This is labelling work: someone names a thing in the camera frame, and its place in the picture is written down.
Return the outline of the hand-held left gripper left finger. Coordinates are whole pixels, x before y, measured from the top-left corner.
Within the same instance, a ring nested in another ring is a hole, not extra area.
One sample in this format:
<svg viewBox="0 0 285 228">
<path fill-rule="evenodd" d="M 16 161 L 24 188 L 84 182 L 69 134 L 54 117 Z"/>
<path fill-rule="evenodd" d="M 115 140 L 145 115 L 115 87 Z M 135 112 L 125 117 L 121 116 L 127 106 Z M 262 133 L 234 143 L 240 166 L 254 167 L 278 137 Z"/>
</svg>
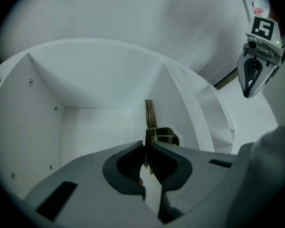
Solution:
<svg viewBox="0 0 285 228">
<path fill-rule="evenodd" d="M 24 199 L 45 228 L 158 228 L 139 184 L 144 147 L 131 142 L 78 157 Z"/>
</svg>

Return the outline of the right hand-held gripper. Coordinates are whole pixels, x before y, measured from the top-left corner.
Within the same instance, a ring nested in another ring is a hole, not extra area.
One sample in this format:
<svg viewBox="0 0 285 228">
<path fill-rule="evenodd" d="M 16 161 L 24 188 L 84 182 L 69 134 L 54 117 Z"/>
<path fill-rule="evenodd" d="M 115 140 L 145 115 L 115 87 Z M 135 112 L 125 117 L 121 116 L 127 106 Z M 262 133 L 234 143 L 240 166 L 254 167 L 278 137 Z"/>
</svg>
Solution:
<svg viewBox="0 0 285 228">
<path fill-rule="evenodd" d="M 238 61 L 238 79 L 245 98 L 259 93 L 271 78 L 274 68 L 281 66 L 283 49 L 278 23 L 254 16 L 246 31 L 247 42 Z M 253 55 L 268 62 L 253 58 Z"/>
</svg>

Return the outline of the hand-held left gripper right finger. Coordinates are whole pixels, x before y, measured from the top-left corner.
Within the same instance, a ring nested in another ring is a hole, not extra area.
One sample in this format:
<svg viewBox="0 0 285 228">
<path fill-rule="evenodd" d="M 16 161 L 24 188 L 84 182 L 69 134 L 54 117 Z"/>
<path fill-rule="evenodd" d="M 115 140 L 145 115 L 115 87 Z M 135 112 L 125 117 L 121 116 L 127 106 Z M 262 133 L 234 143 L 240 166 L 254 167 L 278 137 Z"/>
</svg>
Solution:
<svg viewBox="0 0 285 228">
<path fill-rule="evenodd" d="M 161 184 L 158 218 L 169 223 L 188 213 L 218 185 L 235 155 L 146 143 L 146 160 Z"/>
</svg>

